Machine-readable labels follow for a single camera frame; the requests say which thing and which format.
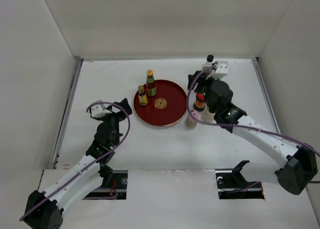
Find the yellow label small bottle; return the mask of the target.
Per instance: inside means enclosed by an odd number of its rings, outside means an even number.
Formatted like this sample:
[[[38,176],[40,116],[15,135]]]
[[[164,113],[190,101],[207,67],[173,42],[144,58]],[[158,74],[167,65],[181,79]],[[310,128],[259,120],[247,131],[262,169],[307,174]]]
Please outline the yellow label small bottle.
[[[138,100],[141,106],[146,106],[148,104],[147,94],[143,85],[138,86]]]

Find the green label chili sauce bottle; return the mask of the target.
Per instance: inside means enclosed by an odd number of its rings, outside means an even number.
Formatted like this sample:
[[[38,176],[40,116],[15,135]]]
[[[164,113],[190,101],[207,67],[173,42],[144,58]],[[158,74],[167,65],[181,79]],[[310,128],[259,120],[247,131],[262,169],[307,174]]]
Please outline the green label chili sauce bottle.
[[[150,97],[156,95],[156,82],[154,78],[153,70],[149,69],[146,71],[146,92]]]

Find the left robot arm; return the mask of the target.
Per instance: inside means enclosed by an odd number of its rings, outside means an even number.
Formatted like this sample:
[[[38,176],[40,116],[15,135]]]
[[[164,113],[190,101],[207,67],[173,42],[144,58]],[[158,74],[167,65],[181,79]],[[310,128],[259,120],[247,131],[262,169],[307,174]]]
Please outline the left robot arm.
[[[19,219],[32,229],[59,229],[68,210],[97,188],[112,184],[108,166],[115,150],[128,134],[120,133],[120,122],[130,120],[132,109],[127,98],[120,102],[98,100],[86,112],[100,122],[93,141],[82,158],[61,179],[43,191],[33,191]]]

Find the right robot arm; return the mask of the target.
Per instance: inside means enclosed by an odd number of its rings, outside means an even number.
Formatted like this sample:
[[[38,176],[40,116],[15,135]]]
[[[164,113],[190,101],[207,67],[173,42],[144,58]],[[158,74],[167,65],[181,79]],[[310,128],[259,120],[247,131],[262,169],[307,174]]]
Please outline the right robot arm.
[[[188,75],[187,89],[203,94],[209,112],[214,114],[212,126],[246,140],[280,166],[275,176],[287,192],[301,194],[318,173],[318,151],[293,137],[266,130],[232,103],[233,91],[226,82],[198,70]]]

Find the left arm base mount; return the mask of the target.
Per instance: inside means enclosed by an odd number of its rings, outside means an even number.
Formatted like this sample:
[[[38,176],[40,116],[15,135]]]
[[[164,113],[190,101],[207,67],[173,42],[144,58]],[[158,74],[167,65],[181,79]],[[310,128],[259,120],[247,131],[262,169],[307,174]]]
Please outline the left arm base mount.
[[[102,185],[85,196],[84,200],[126,200],[128,175],[127,170],[114,170],[103,180]]]

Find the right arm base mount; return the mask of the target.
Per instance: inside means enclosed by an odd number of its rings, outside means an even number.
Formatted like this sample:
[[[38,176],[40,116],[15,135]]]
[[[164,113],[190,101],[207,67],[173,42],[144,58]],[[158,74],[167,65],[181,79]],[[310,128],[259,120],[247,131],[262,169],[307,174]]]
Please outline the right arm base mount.
[[[234,168],[217,169],[215,177],[220,200],[265,199],[260,181],[247,181],[241,174],[249,160],[242,160]]]

